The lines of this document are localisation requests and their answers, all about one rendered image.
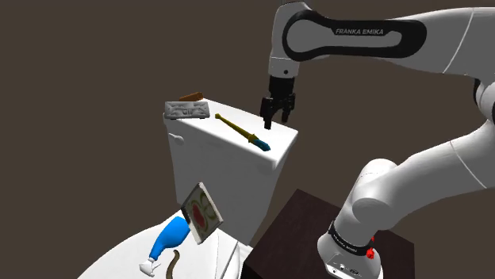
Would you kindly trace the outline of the grey embossed flat box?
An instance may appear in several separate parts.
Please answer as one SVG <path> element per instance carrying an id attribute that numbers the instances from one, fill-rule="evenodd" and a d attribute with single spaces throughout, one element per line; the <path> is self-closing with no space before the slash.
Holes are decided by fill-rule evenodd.
<path id="1" fill-rule="evenodd" d="M 207 101 L 166 101 L 163 117 L 169 120 L 210 117 Z"/>

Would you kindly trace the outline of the blue bottle with white cap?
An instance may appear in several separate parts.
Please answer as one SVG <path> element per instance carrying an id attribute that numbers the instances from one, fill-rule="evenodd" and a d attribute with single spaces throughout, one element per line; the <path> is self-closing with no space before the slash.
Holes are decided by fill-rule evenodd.
<path id="1" fill-rule="evenodd" d="M 168 248 L 175 248 L 181 245 L 189 233 L 189 224 L 184 218 L 176 216 L 172 219 L 159 233 L 148 255 L 148 259 L 139 264 L 140 271 L 149 277 L 154 277 L 154 269 L 159 266 L 155 262 L 162 252 Z"/>

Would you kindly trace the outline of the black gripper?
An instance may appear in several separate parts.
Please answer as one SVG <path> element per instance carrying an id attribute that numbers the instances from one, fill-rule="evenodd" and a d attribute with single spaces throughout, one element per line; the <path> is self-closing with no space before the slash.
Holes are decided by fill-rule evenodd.
<path id="1" fill-rule="evenodd" d="M 282 101 L 282 123 L 287 123 L 290 113 L 295 108 L 294 94 L 295 78 L 278 78 L 270 76 L 268 91 L 269 97 L 263 97 L 259 115 L 263 118 L 264 128 L 271 129 L 273 111 L 273 101 Z"/>

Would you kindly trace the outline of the brown curved strip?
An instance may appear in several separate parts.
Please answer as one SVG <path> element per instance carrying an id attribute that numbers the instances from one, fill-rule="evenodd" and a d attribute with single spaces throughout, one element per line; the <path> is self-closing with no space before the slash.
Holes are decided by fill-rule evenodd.
<path id="1" fill-rule="evenodd" d="M 180 253 L 178 250 L 173 250 L 174 252 L 174 257 L 172 258 L 171 262 L 169 263 L 166 271 L 166 279 L 174 279 L 173 273 L 174 273 L 174 268 L 180 259 Z"/>

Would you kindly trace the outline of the book with red green cover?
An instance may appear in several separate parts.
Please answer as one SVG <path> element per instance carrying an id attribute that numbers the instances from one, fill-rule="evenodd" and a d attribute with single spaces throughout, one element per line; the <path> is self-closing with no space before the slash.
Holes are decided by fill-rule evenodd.
<path id="1" fill-rule="evenodd" d="M 224 222 L 202 182 L 193 187 L 181 211 L 197 244 L 202 244 Z"/>

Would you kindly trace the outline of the white toilet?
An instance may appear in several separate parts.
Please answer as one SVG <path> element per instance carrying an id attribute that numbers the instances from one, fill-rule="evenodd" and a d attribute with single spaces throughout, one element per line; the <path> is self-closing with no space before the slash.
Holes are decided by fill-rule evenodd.
<path id="1" fill-rule="evenodd" d="M 240 279 L 243 263 L 251 253 L 254 234 L 263 222 L 274 188 L 297 130 L 273 123 L 265 129 L 263 118 L 215 101 L 205 119 L 165 119 L 176 200 L 183 203 L 193 187 L 202 182 L 224 222 L 204 243 L 189 234 L 181 245 L 163 251 L 155 262 L 154 277 L 138 267 L 148 259 L 152 245 L 168 224 L 141 231 L 110 249 L 78 279 L 166 279 L 166 271 L 178 250 L 180 259 L 174 279 Z M 267 143 L 262 151 L 221 120 L 225 119 Z"/>

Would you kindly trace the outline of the dark maroon robot stand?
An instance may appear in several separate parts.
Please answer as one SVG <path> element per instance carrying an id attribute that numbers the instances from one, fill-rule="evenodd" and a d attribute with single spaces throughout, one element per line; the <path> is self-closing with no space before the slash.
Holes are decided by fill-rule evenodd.
<path id="1" fill-rule="evenodd" d="M 337 279 L 324 268 L 318 238 L 340 208 L 300 189 L 244 261 L 240 279 Z M 374 236 L 384 279 L 415 279 L 414 244 L 391 231 Z"/>

